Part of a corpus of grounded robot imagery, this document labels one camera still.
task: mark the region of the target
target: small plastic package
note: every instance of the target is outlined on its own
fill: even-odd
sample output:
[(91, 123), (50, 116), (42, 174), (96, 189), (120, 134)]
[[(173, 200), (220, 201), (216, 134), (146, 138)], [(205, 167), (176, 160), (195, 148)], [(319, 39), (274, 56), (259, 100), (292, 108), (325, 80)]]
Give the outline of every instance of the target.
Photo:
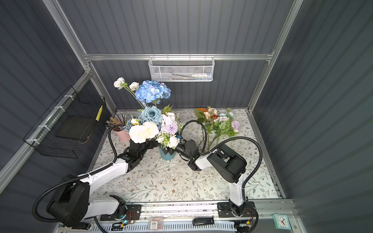
[(163, 217), (153, 217), (149, 219), (148, 223), (149, 230), (161, 230), (163, 229)]

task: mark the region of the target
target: alarm clock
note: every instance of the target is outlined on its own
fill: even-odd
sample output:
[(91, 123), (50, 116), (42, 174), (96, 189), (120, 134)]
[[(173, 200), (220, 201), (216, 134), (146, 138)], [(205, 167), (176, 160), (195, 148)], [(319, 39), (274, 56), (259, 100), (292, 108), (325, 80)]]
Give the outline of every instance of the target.
[(273, 221), (275, 222), (276, 229), (291, 230), (289, 218), (284, 214), (274, 214)]

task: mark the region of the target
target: barcode label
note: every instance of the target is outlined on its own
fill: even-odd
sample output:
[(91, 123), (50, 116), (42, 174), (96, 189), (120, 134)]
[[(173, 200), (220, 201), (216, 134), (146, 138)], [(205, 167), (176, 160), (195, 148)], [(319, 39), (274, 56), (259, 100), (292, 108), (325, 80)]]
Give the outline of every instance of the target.
[(156, 230), (158, 228), (158, 221), (151, 221), (150, 222), (150, 229)]

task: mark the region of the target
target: floral tablecloth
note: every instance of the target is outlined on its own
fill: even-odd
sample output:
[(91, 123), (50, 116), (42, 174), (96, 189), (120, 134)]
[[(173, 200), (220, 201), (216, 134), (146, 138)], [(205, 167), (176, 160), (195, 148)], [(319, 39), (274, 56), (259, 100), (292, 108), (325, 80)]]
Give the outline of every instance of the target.
[[(173, 112), (180, 114), (179, 123), (195, 119), (193, 110)], [(238, 136), (255, 139), (245, 109), (235, 109), (233, 112), (236, 115), (235, 120), (241, 124)], [(139, 112), (120, 113), (134, 116), (139, 114)], [(183, 131), (183, 138), (193, 139), (198, 145), (203, 138), (201, 126), (196, 123), (189, 124)], [(129, 146), (129, 142), (119, 141), (114, 132), (112, 132), (112, 140), (118, 154)], [(258, 161), (259, 154), (256, 146), (246, 140), (231, 141), (227, 145), (246, 159), (246, 175), (248, 175)], [(111, 162), (113, 156), (109, 140), (106, 139), (94, 169)], [(278, 198), (264, 161), (262, 161), (258, 172), (246, 184), (245, 192), (249, 199)], [(202, 171), (192, 171), (187, 162), (181, 160), (178, 154), (171, 161), (163, 160), (158, 148), (148, 150), (136, 168), (107, 182), (91, 196), (106, 197), (111, 194), (121, 196), (128, 202), (229, 199), (228, 183), (213, 167)]]

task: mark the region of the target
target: orange flower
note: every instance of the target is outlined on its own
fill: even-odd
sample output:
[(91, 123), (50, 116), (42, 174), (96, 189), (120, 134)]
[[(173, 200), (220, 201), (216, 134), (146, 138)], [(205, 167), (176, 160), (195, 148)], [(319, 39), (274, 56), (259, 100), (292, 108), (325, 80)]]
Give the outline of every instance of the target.
[(205, 111), (207, 111), (206, 109), (204, 109), (204, 108), (197, 108), (198, 110), (201, 110), (203, 113), (205, 112)]

